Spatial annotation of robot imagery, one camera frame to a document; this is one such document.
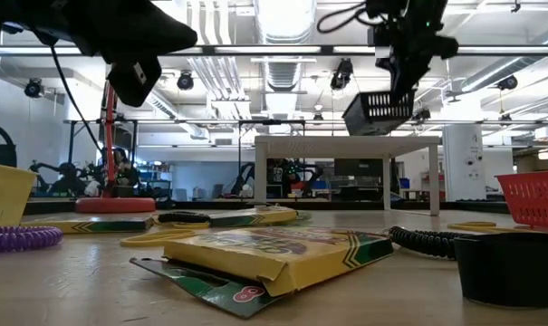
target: crayon box lid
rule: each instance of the crayon box lid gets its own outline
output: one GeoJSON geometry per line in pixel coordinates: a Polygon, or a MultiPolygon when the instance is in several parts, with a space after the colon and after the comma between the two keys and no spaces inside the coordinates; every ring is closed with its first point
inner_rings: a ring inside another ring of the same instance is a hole
{"type": "Polygon", "coordinates": [[[260,282],[275,297],[391,255],[390,240],[320,227],[255,227],[167,242],[169,259],[260,282]]]}

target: red basket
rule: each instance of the red basket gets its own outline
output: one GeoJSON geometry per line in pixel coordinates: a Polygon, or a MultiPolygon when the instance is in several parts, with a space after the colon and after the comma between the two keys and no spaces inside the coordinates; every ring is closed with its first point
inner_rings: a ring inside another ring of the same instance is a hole
{"type": "Polygon", "coordinates": [[[548,227],[548,171],[497,176],[516,223],[548,227]]]}

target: yellow basket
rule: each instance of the yellow basket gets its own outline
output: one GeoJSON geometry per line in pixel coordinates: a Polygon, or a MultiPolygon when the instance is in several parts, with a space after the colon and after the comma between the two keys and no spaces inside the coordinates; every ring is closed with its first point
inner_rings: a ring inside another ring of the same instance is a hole
{"type": "Polygon", "coordinates": [[[36,174],[0,165],[0,226],[20,225],[36,174]]]}

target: red round base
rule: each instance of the red round base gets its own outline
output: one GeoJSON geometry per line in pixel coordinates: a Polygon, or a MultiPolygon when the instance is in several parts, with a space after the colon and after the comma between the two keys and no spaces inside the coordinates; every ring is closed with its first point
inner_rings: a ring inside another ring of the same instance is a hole
{"type": "Polygon", "coordinates": [[[77,213],[144,213],[155,211],[153,198],[80,198],[77,213]]]}

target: white table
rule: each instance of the white table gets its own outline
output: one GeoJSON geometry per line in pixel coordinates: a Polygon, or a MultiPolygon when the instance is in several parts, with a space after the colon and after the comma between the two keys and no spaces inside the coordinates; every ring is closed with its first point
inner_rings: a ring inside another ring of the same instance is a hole
{"type": "MultiPolygon", "coordinates": [[[[255,200],[266,200],[268,158],[382,158],[384,209],[390,210],[390,159],[428,148],[428,175],[431,180],[438,180],[438,142],[438,137],[257,136],[255,200]]],[[[438,216],[438,191],[438,182],[431,182],[432,216],[438,216]]]]}

